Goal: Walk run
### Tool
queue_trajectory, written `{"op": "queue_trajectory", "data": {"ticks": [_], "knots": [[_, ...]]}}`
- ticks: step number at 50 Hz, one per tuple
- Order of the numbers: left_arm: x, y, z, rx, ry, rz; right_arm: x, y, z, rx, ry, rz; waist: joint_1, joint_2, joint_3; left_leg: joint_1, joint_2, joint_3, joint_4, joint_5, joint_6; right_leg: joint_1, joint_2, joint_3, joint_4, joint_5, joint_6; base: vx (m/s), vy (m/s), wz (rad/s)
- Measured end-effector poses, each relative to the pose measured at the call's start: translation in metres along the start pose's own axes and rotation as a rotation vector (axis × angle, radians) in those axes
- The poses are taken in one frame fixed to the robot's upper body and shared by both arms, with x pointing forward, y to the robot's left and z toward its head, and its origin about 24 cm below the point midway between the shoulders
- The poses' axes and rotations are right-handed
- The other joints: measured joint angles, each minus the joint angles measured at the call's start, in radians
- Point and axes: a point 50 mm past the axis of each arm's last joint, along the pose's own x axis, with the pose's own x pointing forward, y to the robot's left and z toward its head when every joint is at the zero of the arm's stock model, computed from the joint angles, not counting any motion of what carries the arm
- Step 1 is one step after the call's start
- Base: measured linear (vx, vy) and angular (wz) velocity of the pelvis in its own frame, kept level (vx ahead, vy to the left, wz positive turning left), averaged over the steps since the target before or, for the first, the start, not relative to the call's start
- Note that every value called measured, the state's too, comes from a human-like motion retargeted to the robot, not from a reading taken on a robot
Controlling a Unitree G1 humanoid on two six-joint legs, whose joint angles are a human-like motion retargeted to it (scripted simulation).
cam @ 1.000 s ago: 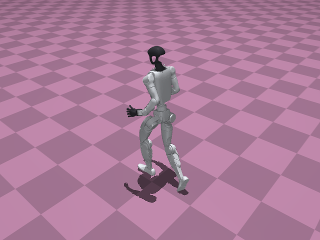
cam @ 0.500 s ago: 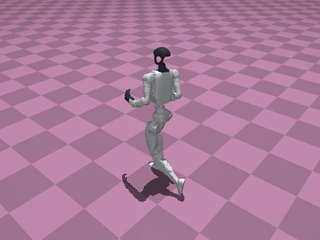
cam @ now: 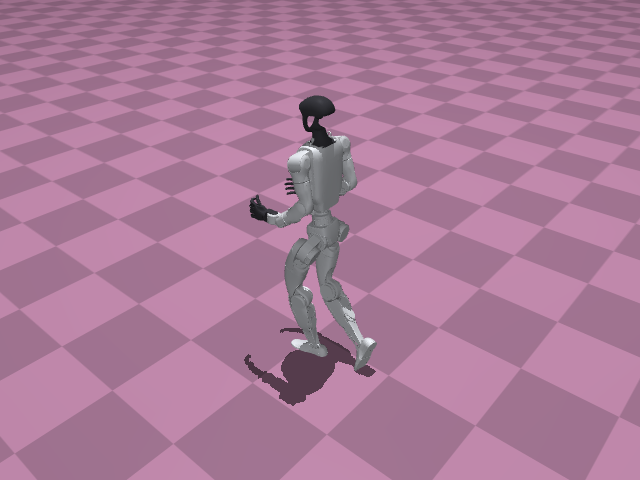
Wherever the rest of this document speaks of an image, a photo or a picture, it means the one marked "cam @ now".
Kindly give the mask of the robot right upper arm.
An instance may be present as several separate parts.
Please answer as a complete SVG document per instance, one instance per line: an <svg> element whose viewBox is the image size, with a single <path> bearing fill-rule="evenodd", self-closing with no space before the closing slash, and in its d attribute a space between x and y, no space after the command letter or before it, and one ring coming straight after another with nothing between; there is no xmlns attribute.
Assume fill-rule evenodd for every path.
<svg viewBox="0 0 640 480"><path fill-rule="evenodd" d="M357 178L350 153L350 140L346 136L335 137L340 140L343 147L343 178L341 190L349 192L357 186Z"/></svg>

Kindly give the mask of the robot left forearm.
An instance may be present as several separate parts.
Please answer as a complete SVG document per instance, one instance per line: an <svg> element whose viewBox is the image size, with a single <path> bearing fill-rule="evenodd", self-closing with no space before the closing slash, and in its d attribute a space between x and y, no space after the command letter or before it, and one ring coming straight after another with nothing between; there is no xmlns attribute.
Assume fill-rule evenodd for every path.
<svg viewBox="0 0 640 480"><path fill-rule="evenodd" d="M287 211L272 215L267 213L267 223L276 225L279 228L283 228L292 223L300 222L301 218L305 215L306 210L303 204L296 203L294 206L288 208Z"/></svg>

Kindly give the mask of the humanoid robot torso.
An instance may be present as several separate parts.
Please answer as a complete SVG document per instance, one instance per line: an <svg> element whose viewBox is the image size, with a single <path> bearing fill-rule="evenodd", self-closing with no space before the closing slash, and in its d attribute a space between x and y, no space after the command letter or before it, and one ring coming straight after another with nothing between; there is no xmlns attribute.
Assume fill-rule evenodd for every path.
<svg viewBox="0 0 640 480"><path fill-rule="evenodd" d="M311 138L312 143L307 141L297 150L308 150L310 153L308 174L314 209L310 213L312 221L307 225L307 234L308 239L315 235L321 240L320 251L332 246L340 236L338 218L331 215L329 208L338 203L342 188L343 147L337 137L331 136L330 131L327 135L336 142L322 148L312 145L314 138Z"/></svg>

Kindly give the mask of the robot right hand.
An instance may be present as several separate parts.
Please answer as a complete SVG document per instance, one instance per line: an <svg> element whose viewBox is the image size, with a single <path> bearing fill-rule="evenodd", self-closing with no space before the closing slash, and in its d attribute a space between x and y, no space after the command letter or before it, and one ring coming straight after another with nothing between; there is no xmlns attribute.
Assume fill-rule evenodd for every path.
<svg viewBox="0 0 640 480"><path fill-rule="evenodd" d="M288 180L292 181L292 178L287 178L286 180L287 180L287 181L288 181ZM285 183L284 185L293 185L293 182L288 182L288 183ZM292 190L292 189L294 190L294 187L287 187L287 188L285 188L285 190ZM288 194L296 194L296 193L295 193L295 191L291 191L291 192L287 192L287 195L288 195Z"/></svg>

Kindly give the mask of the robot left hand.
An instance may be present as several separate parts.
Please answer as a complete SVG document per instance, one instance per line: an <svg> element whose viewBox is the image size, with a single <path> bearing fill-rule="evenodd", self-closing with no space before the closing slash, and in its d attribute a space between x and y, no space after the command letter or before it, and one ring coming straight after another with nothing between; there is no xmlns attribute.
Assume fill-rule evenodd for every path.
<svg viewBox="0 0 640 480"><path fill-rule="evenodd" d="M272 209L266 209L266 207L261 204L258 195L256 195L256 201L258 204L256 204L254 200L255 198L252 198L250 200L251 204L249 205L249 207L251 208L250 212L252 213L251 214L252 218L255 218L257 220L264 220L265 222L267 222L267 213L272 215L278 214L277 211L274 211Z"/></svg>

